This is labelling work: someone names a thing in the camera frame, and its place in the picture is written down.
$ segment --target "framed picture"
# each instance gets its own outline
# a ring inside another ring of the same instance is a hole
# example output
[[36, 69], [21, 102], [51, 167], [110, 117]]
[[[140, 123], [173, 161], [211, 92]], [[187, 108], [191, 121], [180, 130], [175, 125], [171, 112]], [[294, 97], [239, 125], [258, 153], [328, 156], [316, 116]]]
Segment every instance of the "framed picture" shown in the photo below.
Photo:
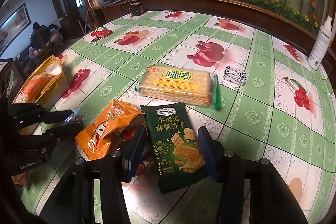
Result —
[[23, 3], [0, 27], [0, 55], [30, 23], [26, 4]]

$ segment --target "screw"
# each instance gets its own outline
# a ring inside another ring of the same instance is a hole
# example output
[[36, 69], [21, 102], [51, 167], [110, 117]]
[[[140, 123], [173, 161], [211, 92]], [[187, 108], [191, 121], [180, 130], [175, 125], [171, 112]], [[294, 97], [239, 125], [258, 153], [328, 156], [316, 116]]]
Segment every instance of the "screw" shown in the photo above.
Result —
[[85, 160], [83, 158], [77, 158], [77, 159], [75, 159], [75, 164], [77, 164], [77, 165], [80, 165], [80, 164], [82, 164], [84, 162], [85, 162]]
[[232, 157], [232, 156], [233, 156], [233, 152], [230, 151], [230, 150], [226, 150], [226, 151], [224, 152], [224, 155], [227, 156], [227, 157]]
[[113, 158], [116, 158], [116, 157], [119, 157], [121, 155], [120, 151], [119, 150], [114, 150], [111, 152], [111, 156]]
[[262, 164], [265, 164], [265, 165], [268, 165], [268, 164], [269, 164], [269, 160], [266, 159], [266, 158], [261, 158], [261, 159], [260, 159], [260, 162], [261, 162]]

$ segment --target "white spray bottle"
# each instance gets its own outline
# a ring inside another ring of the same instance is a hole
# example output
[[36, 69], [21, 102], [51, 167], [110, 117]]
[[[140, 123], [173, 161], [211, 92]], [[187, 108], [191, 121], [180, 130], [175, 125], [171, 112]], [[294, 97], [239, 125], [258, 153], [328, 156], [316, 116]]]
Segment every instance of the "white spray bottle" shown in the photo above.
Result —
[[327, 52], [331, 39], [331, 17], [320, 27], [319, 35], [316, 38], [314, 47], [308, 57], [308, 64], [314, 70], [317, 70], [322, 62], [322, 59]]

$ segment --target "green biscuit package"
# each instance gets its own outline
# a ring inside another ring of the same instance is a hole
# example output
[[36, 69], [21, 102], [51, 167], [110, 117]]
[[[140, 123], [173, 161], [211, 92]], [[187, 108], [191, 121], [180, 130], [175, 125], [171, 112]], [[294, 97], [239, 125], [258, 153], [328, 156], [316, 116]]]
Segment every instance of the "green biscuit package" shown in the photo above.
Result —
[[141, 106], [158, 167], [161, 193], [192, 185], [208, 176], [185, 105]]

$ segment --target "cracker image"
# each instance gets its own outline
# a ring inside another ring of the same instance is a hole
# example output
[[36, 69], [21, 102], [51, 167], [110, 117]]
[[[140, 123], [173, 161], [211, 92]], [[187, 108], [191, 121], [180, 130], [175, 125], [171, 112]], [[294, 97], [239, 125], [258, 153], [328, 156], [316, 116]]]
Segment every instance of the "cracker image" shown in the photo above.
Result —
[[202, 160], [203, 160], [203, 156], [198, 154], [196, 160], [191, 163], [189, 168], [196, 169], [197, 166], [202, 162]]
[[195, 171], [197, 171], [199, 168], [201, 168], [203, 165], [205, 164], [204, 160], [201, 160], [201, 162], [199, 163], [199, 165], [194, 169], [194, 168], [184, 168], [183, 171], [186, 173], [193, 173]]
[[182, 160], [175, 160], [175, 164], [178, 166], [184, 166], [184, 161]]
[[187, 159], [194, 160], [198, 156], [199, 150], [190, 146], [181, 145], [180, 148], [175, 148], [173, 154]]
[[171, 141], [176, 146], [176, 148], [180, 148], [184, 144], [183, 139], [177, 133], [174, 134], [174, 136], [171, 138]]
[[196, 137], [195, 137], [194, 130], [192, 130], [191, 128], [187, 128], [186, 127], [184, 129], [184, 138], [187, 139], [187, 140], [193, 140], [193, 141], [195, 141]]
[[193, 163], [193, 161], [191, 159], [188, 159], [185, 162], [185, 164], [182, 166], [182, 168], [189, 168], [192, 163]]

